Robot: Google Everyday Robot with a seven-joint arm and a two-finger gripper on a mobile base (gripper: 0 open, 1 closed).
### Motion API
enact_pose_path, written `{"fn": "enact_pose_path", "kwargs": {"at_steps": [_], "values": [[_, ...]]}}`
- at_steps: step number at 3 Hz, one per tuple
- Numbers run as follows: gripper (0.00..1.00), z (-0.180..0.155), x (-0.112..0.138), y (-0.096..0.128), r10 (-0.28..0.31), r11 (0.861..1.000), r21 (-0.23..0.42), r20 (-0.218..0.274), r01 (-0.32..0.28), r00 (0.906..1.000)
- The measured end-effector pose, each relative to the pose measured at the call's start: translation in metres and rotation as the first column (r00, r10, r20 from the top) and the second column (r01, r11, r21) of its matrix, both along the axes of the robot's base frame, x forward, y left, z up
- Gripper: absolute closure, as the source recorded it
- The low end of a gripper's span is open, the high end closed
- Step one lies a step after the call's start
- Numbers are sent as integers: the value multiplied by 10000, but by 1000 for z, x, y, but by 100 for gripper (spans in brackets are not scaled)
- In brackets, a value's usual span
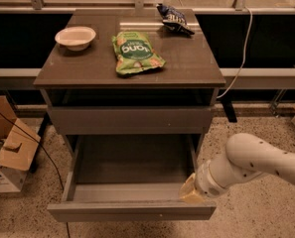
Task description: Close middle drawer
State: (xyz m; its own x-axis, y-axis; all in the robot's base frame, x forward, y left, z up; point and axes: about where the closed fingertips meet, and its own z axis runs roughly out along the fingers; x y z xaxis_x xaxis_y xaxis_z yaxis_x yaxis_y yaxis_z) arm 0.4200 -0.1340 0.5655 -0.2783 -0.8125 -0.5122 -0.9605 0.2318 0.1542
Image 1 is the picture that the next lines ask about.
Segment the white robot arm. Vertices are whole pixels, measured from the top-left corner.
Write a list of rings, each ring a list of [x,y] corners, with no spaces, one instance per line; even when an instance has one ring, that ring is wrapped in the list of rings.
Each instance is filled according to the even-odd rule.
[[[179,197],[200,203],[228,192],[235,184],[273,175],[295,185],[295,153],[246,133],[232,135],[225,150],[201,164],[185,181]]]

